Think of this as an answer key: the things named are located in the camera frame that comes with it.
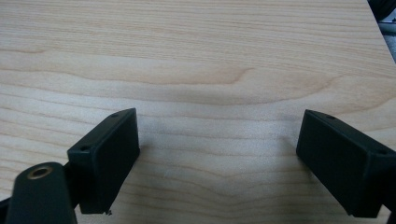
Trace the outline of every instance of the black object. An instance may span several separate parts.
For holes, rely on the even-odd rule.
[[[77,223],[77,204],[83,214],[108,213],[139,153],[135,109],[107,117],[67,151],[65,166],[20,173],[12,197],[0,202],[0,223]]]
[[[306,110],[297,155],[349,215],[396,211],[396,152],[343,121]]]
[[[375,19],[384,20],[395,8],[396,0],[369,0]]]

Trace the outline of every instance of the wood grain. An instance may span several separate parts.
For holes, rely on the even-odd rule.
[[[348,217],[295,155],[304,110],[396,148],[396,67],[365,0],[1,1],[0,196],[135,107],[142,154],[80,223]]]

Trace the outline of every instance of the wooden surface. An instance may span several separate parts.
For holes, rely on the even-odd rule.
[[[365,0],[1,1],[0,196],[136,107],[113,215],[80,223],[348,217],[295,155],[306,108],[396,148],[396,67]]]

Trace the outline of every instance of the light wood tabletop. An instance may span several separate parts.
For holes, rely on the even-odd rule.
[[[1,1],[0,94],[1,200],[135,107],[113,215],[79,223],[388,218],[349,217],[295,153],[305,109],[396,149],[396,66],[365,0]]]

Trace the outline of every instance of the wooden table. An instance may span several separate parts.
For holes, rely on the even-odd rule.
[[[396,66],[365,0],[2,1],[0,196],[135,107],[141,156],[80,223],[348,217],[297,159],[306,108],[396,148]]]

